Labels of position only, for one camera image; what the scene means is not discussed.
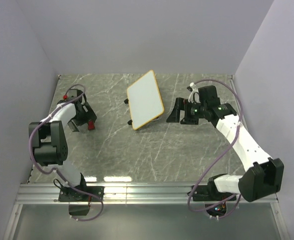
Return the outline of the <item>red whiteboard eraser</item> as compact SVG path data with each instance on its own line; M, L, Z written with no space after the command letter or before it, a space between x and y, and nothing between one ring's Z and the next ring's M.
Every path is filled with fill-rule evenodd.
M88 122L88 127L87 127L87 129L88 129L89 131L95 129L94 121L90 120L90 121Z

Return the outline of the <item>yellow framed whiteboard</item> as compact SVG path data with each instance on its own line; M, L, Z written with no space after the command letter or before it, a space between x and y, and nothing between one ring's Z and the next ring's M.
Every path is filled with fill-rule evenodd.
M148 71L127 88L132 128L136 131L165 111L153 70Z

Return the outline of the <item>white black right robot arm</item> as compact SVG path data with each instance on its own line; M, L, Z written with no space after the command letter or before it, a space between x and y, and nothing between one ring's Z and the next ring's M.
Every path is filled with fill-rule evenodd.
M221 103L214 85L197 87L191 83L188 98L176 98L168 123L198 125L205 119L230 143L238 155L244 175L219 174L209 178L207 185L193 186L189 193L201 201L233 200L241 195L253 202L281 190L284 163L272 158L249 134L242 123L242 113L229 103Z

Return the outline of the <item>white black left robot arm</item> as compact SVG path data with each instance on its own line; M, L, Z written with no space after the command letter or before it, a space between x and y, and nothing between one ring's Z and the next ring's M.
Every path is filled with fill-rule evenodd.
M67 159L64 128L69 126L73 132L77 132L80 126L86 125L91 131L95 128L96 119L85 92L72 87L52 113L28 126L31 161L41 173L55 173L58 178L54 179L54 185L72 202L90 201L96 197L90 193L83 174Z

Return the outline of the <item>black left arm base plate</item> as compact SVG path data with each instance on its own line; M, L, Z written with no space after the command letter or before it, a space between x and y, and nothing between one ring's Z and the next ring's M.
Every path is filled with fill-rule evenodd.
M59 202L99 202L103 200L104 187L103 186L87 186L84 190L91 195L97 196L97 198L91 195L83 194L73 190L70 187L62 187L59 193Z

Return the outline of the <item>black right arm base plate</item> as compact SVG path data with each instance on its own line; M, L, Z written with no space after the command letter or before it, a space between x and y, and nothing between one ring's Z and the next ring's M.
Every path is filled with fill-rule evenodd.
M236 201L236 195L229 192L218 192L214 187L208 185L198 185L194 193L191 191L187 196L193 202L219 202L219 201Z

